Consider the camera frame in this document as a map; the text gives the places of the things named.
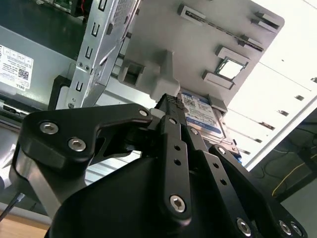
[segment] mounting hole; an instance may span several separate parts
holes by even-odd
[[[226,182],[226,180],[224,180],[224,179],[220,179],[220,182],[221,182],[223,185],[227,185],[227,182]]]
[[[175,160],[174,160],[174,163],[175,163],[176,165],[178,165],[178,166],[181,166],[181,164],[182,164],[178,159],[175,159]]]
[[[75,105],[73,103],[68,103],[68,108],[74,108]]]

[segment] white panel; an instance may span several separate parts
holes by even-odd
[[[88,167],[88,169],[90,171],[94,171],[94,172],[101,174],[103,176],[106,176],[114,171],[113,169],[109,169],[105,166],[102,166],[100,163],[91,165]]]
[[[99,176],[99,175],[96,175],[96,174],[93,174],[93,173],[90,173],[90,172],[87,172],[85,174],[85,179],[87,179],[87,180],[89,180],[91,182],[95,182],[95,181],[97,181],[97,180],[99,180],[101,178],[102,178],[102,176]]]
[[[123,161],[126,161],[127,163],[131,163],[132,161],[136,160],[136,159],[139,159],[140,158],[140,152],[137,151],[133,151],[130,155],[126,156],[126,157],[122,157],[120,158],[121,160]]]
[[[240,159],[240,162],[242,163],[243,166],[245,166],[249,161],[250,161],[250,155],[247,155],[240,151],[240,155],[242,158]]]
[[[270,129],[231,110],[228,110],[224,121],[227,127],[248,135],[253,139],[264,140],[271,133]]]
[[[298,82],[317,90],[317,11],[303,0],[254,0],[279,14],[285,25],[260,62]]]
[[[303,101],[295,99],[301,95]],[[268,123],[275,128],[284,126],[289,117],[296,115],[314,93],[294,83],[281,74],[258,64],[228,108],[257,122]],[[283,110],[289,116],[278,113]]]
[[[246,150],[250,153],[252,153],[253,151],[255,151],[256,149],[259,149],[261,144],[252,140],[252,139],[249,139],[245,136],[242,136],[234,131],[230,131],[230,137],[235,139],[236,142],[237,142],[237,147],[239,149],[243,149],[243,150]]]
[[[310,4],[312,7],[317,9],[317,0],[303,0],[305,2],[307,2],[308,4]]]

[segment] hard drive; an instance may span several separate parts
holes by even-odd
[[[184,103],[187,124],[200,132],[207,147],[219,144],[240,160],[241,155],[229,135],[221,111],[213,108],[208,99],[187,90],[182,90],[178,97]]]

